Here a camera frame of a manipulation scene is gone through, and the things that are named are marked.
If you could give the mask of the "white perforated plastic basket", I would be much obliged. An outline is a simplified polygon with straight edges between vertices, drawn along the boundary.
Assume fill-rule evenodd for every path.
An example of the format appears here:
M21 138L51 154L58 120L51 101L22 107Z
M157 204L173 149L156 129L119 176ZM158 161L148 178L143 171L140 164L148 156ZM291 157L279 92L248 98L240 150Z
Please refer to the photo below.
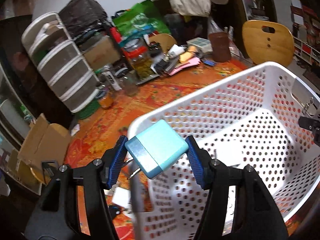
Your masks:
M181 137L193 136L212 158L251 165L274 198L285 222L319 185L319 147L299 117L319 113L319 96L287 68L266 62L138 117L134 137L165 120ZM197 185L183 155L148 181L152 210L143 212L140 182L131 179L136 239L192 239L208 191Z

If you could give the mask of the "light blue charger plug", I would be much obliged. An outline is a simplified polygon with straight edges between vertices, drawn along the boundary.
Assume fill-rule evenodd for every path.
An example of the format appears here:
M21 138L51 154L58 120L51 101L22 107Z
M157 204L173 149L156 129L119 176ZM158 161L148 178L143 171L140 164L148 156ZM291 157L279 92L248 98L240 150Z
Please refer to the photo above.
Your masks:
M135 135L125 147L147 178L153 179L188 151L186 141L164 120Z

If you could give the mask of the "black toy car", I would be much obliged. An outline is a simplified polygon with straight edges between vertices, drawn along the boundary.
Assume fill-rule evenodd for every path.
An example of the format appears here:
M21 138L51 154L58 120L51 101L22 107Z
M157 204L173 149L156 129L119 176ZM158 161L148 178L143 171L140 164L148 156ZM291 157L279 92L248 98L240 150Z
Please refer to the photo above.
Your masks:
M122 208L117 205L109 205L108 210L112 220L114 220L118 215L121 215L122 213Z

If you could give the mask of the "white charger with prongs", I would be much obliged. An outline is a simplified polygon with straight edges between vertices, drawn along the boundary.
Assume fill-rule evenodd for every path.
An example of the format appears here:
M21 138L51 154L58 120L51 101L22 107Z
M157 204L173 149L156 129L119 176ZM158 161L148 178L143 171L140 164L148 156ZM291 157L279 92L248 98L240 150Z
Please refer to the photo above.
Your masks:
M131 201L131 192L128 189L114 184L110 190L104 190L106 196L111 198L114 205L127 209Z

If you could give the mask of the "black phone stand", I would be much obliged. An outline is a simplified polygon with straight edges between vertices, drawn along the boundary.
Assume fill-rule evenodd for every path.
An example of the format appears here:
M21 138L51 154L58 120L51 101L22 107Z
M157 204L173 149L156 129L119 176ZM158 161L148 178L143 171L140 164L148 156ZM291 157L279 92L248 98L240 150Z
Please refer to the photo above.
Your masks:
M41 161L41 168L44 183L47 185L51 181L53 176L55 176L55 174L57 173L59 164L56 160Z

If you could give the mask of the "cardboard box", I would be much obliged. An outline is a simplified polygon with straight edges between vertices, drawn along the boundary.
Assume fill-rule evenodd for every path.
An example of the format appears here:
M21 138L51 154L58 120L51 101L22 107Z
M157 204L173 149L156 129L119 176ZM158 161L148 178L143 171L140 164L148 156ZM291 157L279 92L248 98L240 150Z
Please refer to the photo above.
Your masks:
M43 161L56 161L62 165L71 142L69 131L60 124L51 124L41 114L27 134L18 159L38 171Z

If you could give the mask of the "red patterned tablecloth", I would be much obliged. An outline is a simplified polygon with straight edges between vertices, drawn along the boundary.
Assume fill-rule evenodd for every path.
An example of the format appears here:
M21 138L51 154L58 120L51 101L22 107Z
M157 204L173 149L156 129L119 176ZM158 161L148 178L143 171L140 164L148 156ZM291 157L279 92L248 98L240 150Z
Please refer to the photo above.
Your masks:
M188 67L171 77L160 77L139 87L134 96L119 93L109 109L99 109L80 122L65 162L73 168L87 165L111 148L138 117L207 85L243 73L239 60ZM286 89L266 93L263 73L249 75L227 86L225 99L216 92L191 105L166 112L166 120L182 137L239 144L241 161L251 164L266 186L279 190L300 167L304 150L295 124L299 110ZM122 212L113 223L120 239L192 239L204 211L208 192L196 184L187 157L166 174L149 180L137 175L140 200L137 212Z

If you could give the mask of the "wooden chair right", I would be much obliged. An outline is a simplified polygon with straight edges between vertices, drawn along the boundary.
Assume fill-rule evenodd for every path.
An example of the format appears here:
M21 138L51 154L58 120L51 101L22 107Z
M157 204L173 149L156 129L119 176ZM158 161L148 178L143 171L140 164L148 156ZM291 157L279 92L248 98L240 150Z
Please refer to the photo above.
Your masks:
M242 38L245 50L255 64L272 61L287 67L293 60L293 35L282 24L246 21L242 26Z

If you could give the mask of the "shelf with boxes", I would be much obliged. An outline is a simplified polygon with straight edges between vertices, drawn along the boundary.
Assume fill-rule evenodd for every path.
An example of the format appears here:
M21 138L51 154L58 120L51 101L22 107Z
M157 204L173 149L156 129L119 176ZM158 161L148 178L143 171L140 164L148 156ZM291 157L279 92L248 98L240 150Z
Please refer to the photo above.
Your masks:
M294 54L307 64L319 66L319 17L300 0L291 0Z

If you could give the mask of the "small orange jar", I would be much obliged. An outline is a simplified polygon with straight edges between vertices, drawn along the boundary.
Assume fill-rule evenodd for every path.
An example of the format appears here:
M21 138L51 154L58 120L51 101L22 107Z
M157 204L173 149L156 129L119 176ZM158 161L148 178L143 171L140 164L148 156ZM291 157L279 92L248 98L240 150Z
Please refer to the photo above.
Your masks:
M99 100L101 108L108 109L112 107L114 99L110 93L103 95Z

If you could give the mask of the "brown mug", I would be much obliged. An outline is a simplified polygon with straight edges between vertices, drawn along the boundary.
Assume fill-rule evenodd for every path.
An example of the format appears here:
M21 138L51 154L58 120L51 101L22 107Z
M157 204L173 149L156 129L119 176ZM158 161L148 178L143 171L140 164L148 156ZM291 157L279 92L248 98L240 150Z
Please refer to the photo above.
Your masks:
M227 62L231 59L229 38L225 32L210 33L208 38L212 46L212 58L216 62Z

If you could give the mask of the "empty glass jar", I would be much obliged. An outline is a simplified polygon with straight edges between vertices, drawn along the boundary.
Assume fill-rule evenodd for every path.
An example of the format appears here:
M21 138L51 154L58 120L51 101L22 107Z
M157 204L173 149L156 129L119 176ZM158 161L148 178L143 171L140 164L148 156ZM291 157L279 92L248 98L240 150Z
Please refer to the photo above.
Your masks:
M127 96L134 96L138 93L135 79L131 75L125 75L120 79L120 84Z

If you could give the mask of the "white drawer tower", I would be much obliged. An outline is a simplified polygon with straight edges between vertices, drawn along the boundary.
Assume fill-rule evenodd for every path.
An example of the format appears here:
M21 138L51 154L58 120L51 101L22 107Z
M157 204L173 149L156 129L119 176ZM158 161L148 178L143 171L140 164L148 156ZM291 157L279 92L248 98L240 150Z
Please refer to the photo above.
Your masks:
M72 113L94 100L98 78L58 13L48 12L31 22L21 42L49 88Z

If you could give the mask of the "wooden chair behind table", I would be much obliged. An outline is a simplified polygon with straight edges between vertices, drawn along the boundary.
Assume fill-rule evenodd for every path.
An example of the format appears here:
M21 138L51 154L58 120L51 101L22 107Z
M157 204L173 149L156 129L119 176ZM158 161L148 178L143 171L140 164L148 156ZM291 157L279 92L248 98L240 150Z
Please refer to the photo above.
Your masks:
M176 40L169 34L161 33L149 37L149 41L159 43L164 53L168 52L171 47L177 44Z

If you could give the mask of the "large pickle jar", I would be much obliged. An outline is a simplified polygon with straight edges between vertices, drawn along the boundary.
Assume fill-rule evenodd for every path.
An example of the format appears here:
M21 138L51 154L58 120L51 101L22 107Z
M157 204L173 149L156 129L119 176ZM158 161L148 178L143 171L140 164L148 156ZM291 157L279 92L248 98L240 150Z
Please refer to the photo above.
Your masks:
M124 45L124 50L125 55L140 80L144 80L154 74L154 71L151 69L153 60L142 38L135 38L127 42Z

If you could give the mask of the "green shopping bag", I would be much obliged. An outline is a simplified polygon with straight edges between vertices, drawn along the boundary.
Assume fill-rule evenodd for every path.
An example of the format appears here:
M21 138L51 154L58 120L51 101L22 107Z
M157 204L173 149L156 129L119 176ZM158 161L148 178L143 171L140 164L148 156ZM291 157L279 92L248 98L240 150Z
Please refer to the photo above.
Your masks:
M171 34L159 10L151 0L135 4L131 9L115 17L112 22L123 37L146 27L152 27L158 33Z

